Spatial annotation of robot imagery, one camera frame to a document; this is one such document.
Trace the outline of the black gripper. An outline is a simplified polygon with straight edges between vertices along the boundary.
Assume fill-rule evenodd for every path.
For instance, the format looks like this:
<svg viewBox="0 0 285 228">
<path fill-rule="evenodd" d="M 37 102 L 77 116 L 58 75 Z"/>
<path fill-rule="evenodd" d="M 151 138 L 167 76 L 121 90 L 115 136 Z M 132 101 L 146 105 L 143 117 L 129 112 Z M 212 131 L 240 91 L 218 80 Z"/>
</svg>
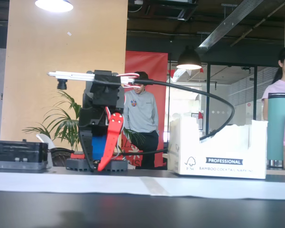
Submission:
<svg viewBox="0 0 285 228">
<path fill-rule="evenodd" d="M 98 164 L 102 171 L 113 157 L 115 146 L 124 123 L 124 89 L 122 86 L 87 83 L 83 94 L 83 106 L 79 112 L 79 138 L 90 171 L 94 171 L 92 134 L 107 133 L 104 154 Z M 109 121 L 106 108 L 109 109 Z"/>
</svg>

